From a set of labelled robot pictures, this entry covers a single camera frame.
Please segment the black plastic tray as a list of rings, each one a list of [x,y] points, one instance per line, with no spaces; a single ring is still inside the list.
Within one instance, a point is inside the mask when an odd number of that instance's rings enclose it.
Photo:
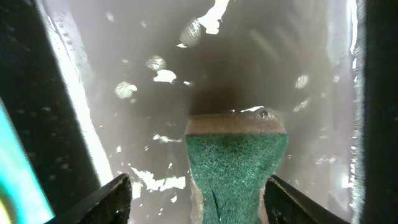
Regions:
[[[271,175],[397,222],[396,1],[2,1],[1,103],[54,217],[128,174],[128,223],[192,223],[189,118],[261,114]]]

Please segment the yellow plate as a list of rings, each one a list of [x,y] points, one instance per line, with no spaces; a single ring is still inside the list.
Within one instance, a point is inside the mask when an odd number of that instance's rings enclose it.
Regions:
[[[8,211],[2,201],[0,201],[0,224],[12,224]]]

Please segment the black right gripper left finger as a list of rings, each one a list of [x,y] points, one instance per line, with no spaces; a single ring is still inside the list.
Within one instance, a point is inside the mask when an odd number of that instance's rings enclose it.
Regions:
[[[127,224],[132,187],[128,174],[120,174],[46,224]]]

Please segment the green sponge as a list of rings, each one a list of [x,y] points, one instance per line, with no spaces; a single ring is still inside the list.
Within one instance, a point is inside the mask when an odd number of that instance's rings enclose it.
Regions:
[[[265,184],[288,140],[278,119],[261,114],[189,118],[192,223],[266,223]]]

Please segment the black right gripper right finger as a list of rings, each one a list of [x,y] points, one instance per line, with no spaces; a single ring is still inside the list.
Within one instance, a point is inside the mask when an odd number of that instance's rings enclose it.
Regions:
[[[276,175],[267,178],[264,205],[269,224],[349,224]]]

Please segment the teal plastic tray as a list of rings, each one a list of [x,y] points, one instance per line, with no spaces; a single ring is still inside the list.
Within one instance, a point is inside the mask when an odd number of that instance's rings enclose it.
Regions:
[[[3,103],[1,103],[1,201],[12,223],[46,223],[54,217]]]

